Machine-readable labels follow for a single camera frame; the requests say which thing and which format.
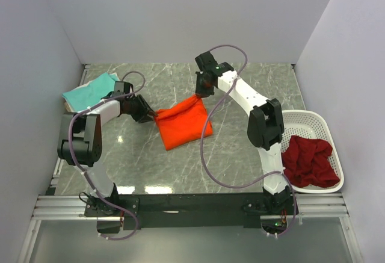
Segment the orange t-shirt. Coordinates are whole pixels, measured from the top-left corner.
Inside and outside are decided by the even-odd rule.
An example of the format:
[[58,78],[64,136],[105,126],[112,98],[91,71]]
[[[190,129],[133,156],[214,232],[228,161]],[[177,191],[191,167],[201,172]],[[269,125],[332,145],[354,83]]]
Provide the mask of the orange t-shirt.
[[156,125],[165,150],[198,140],[208,118],[203,100],[196,94],[169,109],[156,111]]

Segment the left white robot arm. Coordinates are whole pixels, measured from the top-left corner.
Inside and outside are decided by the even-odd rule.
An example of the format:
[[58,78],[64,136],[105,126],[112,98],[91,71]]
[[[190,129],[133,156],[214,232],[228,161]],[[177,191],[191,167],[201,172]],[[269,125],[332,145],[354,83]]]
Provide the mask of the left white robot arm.
[[57,153],[79,170],[88,184],[89,196],[99,200],[99,209],[107,216],[120,209],[117,187],[99,162],[102,155],[102,126],[126,114],[137,123],[154,120],[157,114],[129,82],[117,81],[113,91],[98,99],[96,105],[78,113],[65,113],[61,119]]

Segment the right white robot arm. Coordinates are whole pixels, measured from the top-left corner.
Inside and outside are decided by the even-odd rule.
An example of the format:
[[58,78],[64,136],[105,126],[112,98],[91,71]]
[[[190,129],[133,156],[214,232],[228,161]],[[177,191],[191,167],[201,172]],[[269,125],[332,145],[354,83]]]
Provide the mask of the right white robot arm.
[[196,72],[196,95],[209,97],[217,88],[223,97],[231,97],[248,115],[247,137],[257,148],[263,176],[241,186],[226,185],[217,180],[209,171],[204,154],[203,139],[213,111],[208,115],[200,137],[200,157],[207,175],[218,185],[231,189],[250,187],[263,181],[264,207],[270,214],[278,214],[291,197],[291,185],[284,174],[281,156],[282,138],[285,131],[282,106],[277,99],[268,99],[248,85],[229,63],[218,63],[211,52],[197,57],[199,68]]

